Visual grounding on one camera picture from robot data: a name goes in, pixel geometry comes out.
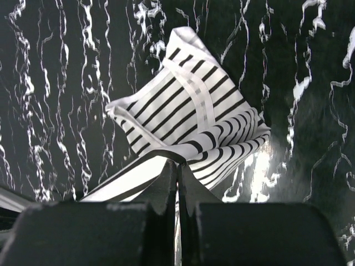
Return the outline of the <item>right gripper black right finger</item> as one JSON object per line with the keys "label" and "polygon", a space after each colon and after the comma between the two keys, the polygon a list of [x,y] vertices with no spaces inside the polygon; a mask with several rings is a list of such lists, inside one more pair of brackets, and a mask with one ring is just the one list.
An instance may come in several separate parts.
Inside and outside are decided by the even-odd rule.
{"label": "right gripper black right finger", "polygon": [[200,265],[200,234],[198,212],[201,203],[221,203],[210,190],[196,179],[188,164],[177,167],[179,191],[181,264]]}

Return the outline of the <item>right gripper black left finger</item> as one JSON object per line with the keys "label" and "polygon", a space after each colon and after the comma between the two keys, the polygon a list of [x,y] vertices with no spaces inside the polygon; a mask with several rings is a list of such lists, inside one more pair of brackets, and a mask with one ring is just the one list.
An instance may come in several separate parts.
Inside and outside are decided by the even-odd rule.
{"label": "right gripper black left finger", "polygon": [[133,202],[130,265],[173,265],[177,167],[167,160],[155,181]]}

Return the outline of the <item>black white striped tank top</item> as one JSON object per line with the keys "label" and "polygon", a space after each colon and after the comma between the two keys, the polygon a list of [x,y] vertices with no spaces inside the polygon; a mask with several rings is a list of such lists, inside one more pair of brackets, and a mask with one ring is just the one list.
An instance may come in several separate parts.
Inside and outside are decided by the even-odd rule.
{"label": "black white striped tank top", "polygon": [[217,187],[271,135],[256,108],[190,27],[171,31],[162,70],[137,93],[111,101],[107,115],[137,159],[83,197],[131,201],[167,162],[186,163],[208,190]]}

